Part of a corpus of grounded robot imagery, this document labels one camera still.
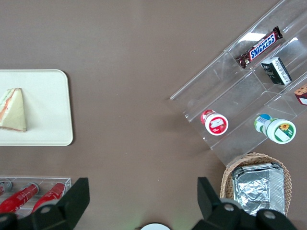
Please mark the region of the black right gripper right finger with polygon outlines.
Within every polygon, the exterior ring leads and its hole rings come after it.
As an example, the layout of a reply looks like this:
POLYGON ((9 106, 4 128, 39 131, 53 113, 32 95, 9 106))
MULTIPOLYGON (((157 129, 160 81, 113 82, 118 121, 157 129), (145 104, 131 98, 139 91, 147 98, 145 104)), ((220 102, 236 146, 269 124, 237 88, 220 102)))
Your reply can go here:
POLYGON ((197 180, 197 199, 203 219, 194 230, 255 229, 255 218, 233 203, 222 202, 206 177, 197 180))

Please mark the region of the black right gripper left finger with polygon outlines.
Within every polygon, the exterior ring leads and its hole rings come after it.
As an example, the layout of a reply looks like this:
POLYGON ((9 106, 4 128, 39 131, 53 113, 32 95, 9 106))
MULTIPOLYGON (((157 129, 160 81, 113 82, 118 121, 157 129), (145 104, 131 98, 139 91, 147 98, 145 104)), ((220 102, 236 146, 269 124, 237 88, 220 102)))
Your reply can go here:
POLYGON ((79 178, 61 199, 43 203, 30 215, 33 229, 72 230, 89 203, 89 180, 79 178))

